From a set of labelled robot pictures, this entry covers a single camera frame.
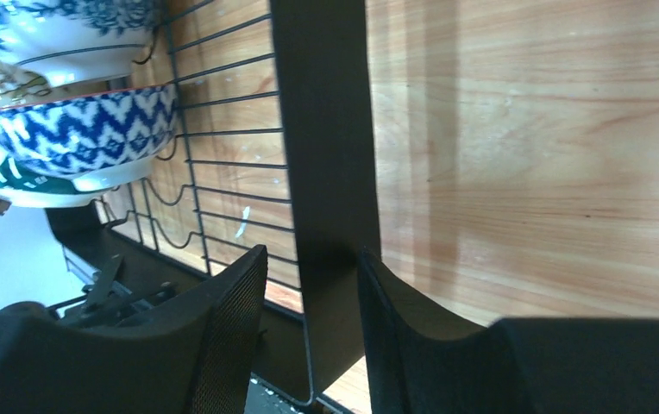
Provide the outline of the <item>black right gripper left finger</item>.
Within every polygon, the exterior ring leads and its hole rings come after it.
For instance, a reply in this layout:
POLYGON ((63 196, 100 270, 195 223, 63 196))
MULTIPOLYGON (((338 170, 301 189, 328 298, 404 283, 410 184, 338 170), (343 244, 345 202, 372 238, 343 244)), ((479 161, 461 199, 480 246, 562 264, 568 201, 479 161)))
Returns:
POLYGON ((267 249, 113 326, 0 311, 0 413, 241 413, 267 249))

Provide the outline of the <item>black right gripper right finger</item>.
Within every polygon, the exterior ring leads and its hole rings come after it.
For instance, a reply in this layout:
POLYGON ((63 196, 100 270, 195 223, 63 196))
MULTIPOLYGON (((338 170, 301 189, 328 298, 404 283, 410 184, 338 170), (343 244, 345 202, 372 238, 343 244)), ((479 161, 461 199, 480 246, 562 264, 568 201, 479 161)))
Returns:
POLYGON ((483 326, 367 251, 358 293, 375 413, 659 413, 659 318, 483 326))

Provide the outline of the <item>black wire dish rack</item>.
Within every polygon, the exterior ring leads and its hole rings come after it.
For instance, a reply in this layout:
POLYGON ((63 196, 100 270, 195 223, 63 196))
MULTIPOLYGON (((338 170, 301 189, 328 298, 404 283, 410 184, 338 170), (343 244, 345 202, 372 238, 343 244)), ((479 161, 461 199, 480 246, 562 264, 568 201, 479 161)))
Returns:
POLYGON ((129 78, 176 85, 154 175, 49 210, 68 266, 122 254, 119 292, 180 291, 267 247, 252 374, 295 405, 342 402, 363 356, 356 268, 380 250, 362 1, 163 1, 129 78))

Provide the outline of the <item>teal white dotted bowl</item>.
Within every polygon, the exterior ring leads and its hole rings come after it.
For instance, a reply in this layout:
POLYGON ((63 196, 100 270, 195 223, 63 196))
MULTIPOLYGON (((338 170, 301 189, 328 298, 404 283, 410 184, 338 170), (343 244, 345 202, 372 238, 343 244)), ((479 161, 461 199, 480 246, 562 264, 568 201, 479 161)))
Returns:
POLYGON ((72 181, 28 170, 0 146, 0 197, 17 207, 72 208, 85 206, 103 191, 79 191, 72 181))

